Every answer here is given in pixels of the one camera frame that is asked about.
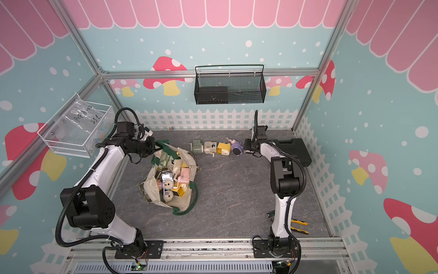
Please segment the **cream canvas tote bag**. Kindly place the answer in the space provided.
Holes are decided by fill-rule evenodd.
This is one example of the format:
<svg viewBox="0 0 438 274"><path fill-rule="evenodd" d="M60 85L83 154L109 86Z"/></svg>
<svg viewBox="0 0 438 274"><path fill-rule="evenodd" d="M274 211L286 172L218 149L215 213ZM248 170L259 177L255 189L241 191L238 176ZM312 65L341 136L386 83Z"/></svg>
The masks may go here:
<svg viewBox="0 0 438 274"><path fill-rule="evenodd" d="M170 208L176 216L186 215L198 201L197 162L189 151L167 140L158 140L156 147L152 168L139 190L147 203Z"/></svg>

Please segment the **pink pencil sharpener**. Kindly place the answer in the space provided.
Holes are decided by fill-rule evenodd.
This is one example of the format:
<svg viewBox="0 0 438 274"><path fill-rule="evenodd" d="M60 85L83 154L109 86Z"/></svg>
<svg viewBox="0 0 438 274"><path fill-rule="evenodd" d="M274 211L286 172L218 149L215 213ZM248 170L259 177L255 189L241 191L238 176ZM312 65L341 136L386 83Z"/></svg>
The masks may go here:
<svg viewBox="0 0 438 274"><path fill-rule="evenodd" d="M190 168L182 168L178 177L180 184L189 184L190 182Z"/></svg>

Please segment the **yellow pencil sharpener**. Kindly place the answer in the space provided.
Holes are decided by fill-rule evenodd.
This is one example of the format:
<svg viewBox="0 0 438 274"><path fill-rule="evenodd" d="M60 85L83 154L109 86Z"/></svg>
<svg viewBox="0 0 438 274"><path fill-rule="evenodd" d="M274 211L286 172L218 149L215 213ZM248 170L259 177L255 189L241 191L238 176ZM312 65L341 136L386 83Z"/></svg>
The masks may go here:
<svg viewBox="0 0 438 274"><path fill-rule="evenodd" d="M216 151L220 155L229 156L231 153L231 144L230 143L219 143L217 145Z"/></svg>

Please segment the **purple pencil sharpener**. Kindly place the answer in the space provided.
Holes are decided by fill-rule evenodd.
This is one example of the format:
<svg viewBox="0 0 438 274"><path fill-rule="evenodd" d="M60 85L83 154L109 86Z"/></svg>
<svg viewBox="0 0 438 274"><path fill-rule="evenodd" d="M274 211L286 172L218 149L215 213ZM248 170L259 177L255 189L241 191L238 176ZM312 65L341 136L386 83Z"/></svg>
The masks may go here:
<svg viewBox="0 0 438 274"><path fill-rule="evenodd" d="M244 153L244 146L235 139L227 138L227 141L231 144L231 152L237 156L240 156Z"/></svg>

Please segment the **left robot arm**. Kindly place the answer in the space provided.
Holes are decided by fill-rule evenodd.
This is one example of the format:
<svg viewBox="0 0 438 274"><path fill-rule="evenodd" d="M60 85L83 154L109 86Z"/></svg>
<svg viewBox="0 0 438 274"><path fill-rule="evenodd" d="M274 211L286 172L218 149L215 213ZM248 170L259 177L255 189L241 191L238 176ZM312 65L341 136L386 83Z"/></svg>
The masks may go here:
<svg viewBox="0 0 438 274"><path fill-rule="evenodd" d="M116 208L107 193L116 168L124 160L133 155L140 159L147 158L162 150L152 136L152 131L140 122L120 122L119 115L133 112L131 108L121 108L115 114L114 127L109 136L98 143L99 155L84 177L72 188L65 188L60 193L63 205L55 228L57 245L68 248L106 239L110 247L123 255L139 257L147 250L140 229L128 225L116 214ZM92 231L92 235L73 242L62 237L64 221L73 228Z"/></svg>

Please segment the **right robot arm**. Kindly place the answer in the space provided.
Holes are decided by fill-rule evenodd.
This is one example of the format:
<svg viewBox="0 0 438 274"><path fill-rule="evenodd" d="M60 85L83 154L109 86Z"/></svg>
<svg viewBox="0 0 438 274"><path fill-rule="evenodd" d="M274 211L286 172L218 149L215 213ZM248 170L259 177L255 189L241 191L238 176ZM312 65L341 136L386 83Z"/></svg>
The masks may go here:
<svg viewBox="0 0 438 274"><path fill-rule="evenodd" d="M307 185L305 168L311 157L301 138L291 140L269 139L267 126L258 124L258 112L254 113L252 136L245 140L244 149L257 157L265 157L270 163L270 187L275 196L275 210L267 214L272 218L269 236L253 244L254 255L274 258L299 258L300 242L292 234L293 205Z"/></svg>

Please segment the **beige pencil sharpener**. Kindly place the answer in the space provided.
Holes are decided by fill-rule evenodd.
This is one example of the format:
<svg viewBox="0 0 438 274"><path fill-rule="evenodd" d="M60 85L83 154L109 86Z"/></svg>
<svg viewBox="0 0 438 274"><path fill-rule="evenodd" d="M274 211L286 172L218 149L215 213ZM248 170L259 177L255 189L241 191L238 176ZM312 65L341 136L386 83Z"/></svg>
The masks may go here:
<svg viewBox="0 0 438 274"><path fill-rule="evenodd" d="M217 142L205 142L203 144L203 152L207 155L215 156L217 153Z"/></svg>

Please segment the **green pencil sharpener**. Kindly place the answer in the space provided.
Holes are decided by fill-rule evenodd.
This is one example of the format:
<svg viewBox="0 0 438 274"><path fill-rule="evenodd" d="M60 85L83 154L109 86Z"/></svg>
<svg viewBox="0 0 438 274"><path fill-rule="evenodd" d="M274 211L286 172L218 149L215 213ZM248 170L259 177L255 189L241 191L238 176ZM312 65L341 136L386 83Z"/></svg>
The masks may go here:
<svg viewBox="0 0 438 274"><path fill-rule="evenodd" d="M193 154L203 154L204 145L200 139L195 139L190 143L190 150Z"/></svg>

